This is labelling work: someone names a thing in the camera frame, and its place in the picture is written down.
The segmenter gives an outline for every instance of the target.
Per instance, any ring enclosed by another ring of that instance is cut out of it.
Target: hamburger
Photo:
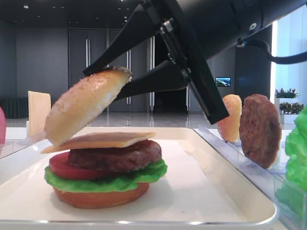
[[[57,153],[45,168],[45,180],[59,200],[76,208],[106,208],[141,197],[167,172],[155,133],[99,132],[73,137],[116,98],[130,80],[124,68],[108,68],[80,80],[52,106],[46,118]]]

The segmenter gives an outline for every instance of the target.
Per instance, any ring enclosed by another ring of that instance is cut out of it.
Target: bottom bun
[[[106,208],[123,205],[140,198],[147,192],[149,183],[138,184],[134,190],[110,193],[71,193],[54,188],[59,200],[76,208]]]

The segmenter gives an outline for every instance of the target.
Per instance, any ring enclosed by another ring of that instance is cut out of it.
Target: cheese slice
[[[46,117],[51,110],[51,97],[48,93],[28,91],[29,136],[44,131]]]
[[[83,136],[69,139],[60,146],[49,146],[41,151],[41,153],[53,153],[64,150],[79,149],[99,149],[99,148],[124,148],[133,145],[139,141],[153,138],[154,132],[101,132],[90,133]]]

